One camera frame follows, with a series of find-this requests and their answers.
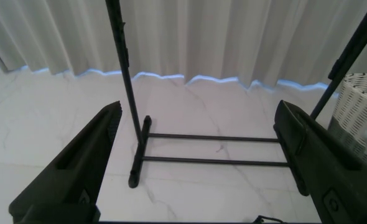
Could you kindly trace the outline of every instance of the floor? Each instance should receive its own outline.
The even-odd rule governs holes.
[[[324,89],[275,88],[257,82],[217,83],[142,75],[132,81],[141,122],[152,132],[274,138],[280,100],[310,112]],[[251,222],[258,215],[286,222],[319,222],[310,197],[296,189],[288,168],[146,162],[136,189],[128,174],[136,138],[121,75],[28,69],[0,71],[0,223],[9,203],[105,105],[120,100],[123,117],[98,199],[101,220]],[[335,98],[318,121],[327,126]],[[150,139],[148,156],[285,161],[278,144]]]

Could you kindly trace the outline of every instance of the white wicker basket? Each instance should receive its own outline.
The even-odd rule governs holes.
[[[367,73],[347,74],[334,109],[329,132],[367,162]]]

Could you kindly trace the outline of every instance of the curtain fold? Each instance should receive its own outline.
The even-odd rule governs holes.
[[[364,1],[121,0],[130,72],[328,83]],[[0,0],[0,68],[119,70],[104,1]],[[367,46],[350,72],[367,72]]]

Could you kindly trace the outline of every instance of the black metal rack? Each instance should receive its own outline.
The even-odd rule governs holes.
[[[149,138],[173,138],[173,139],[198,139],[198,140],[215,140],[215,141],[246,141],[246,142],[274,142],[279,143],[277,138],[248,138],[248,137],[230,137],[230,136],[201,136],[201,135],[184,135],[184,134],[161,134],[151,133],[152,119],[149,115],[145,117],[142,129],[139,124],[138,113],[135,104],[135,97],[132,91],[131,77],[129,75],[129,62],[128,62],[128,49],[126,47],[124,37],[124,22],[121,16],[121,9],[119,1],[106,0],[108,7],[108,13],[113,30],[114,42],[118,51],[119,62],[124,79],[124,86],[128,97],[129,107],[131,110],[132,120],[134,122],[135,132],[138,140],[138,146],[132,169],[129,176],[128,184],[131,188],[135,188],[139,184],[141,176],[142,163],[144,161],[156,161],[156,162],[191,162],[202,164],[227,164],[227,165],[244,165],[244,166],[274,166],[274,167],[289,167],[292,171],[297,186],[301,192],[300,186],[302,178],[295,170],[294,166],[287,158],[287,153],[284,152],[287,162],[262,162],[262,161],[231,161],[231,160],[217,160],[217,159],[189,159],[189,158],[176,158],[176,157],[152,157],[145,156],[147,140]],[[322,95],[321,99],[317,103],[315,109],[311,113],[311,117],[316,119],[323,107],[326,105],[328,99],[337,89],[340,82],[344,79],[345,74],[348,72],[356,58],[359,56],[365,45],[367,44],[367,13],[354,35],[346,45],[340,58],[334,64],[328,77],[332,80]]]

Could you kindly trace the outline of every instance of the vertical pole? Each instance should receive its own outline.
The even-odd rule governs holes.
[[[367,44],[367,13],[356,28],[355,33],[351,37],[349,43],[346,45],[340,58],[335,62],[332,70],[328,74],[328,77],[332,79],[332,82],[327,87],[325,93],[320,98],[315,109],[310,114],[310,117],[316,119],[327,101],[330,99],[334,91],[337,89],[341,81],[344,79],[346,73],[349,71],[363,48]]]
[[[136,110],[135,97],[131,85],[131,77],[129,76],[128,49],[126,47],[126,40],[124,36],[124,22],[121,16],[120,1],[106,0],[106,7],[108,8],[110,25],[113,31],[114,43],[116,44],[117,48],[121,73],[123,74],[124,86],[126,87],[129,109],[131,110],[136,137],[138,139],[139,145],[142,146],[144,144],[144,140],[141,134],[141,125],[139,124],[138,112]]]

